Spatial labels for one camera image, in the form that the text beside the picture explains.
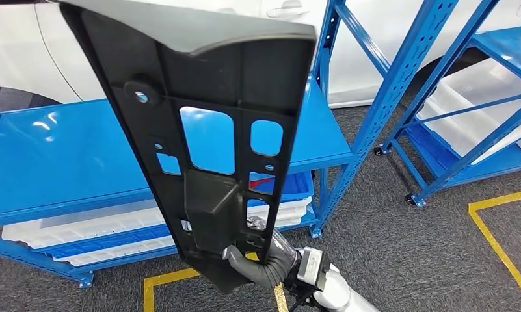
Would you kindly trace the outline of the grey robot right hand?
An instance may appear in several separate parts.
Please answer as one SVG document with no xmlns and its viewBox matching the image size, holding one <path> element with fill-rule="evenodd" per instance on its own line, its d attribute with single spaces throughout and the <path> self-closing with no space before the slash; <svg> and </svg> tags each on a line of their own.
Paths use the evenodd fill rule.
<svg viewBox="0 0 521 312">
<path fill-rule="evenodd" d="M 266 289 L 274 289 L 300 263 L 301 255 L 279 230 L 274 229 L 264 264 L 247 259 L 234 245 L 224 249 L 222 259 L 227 260 L 236 272 L 251 282 Z"/>
</svg>

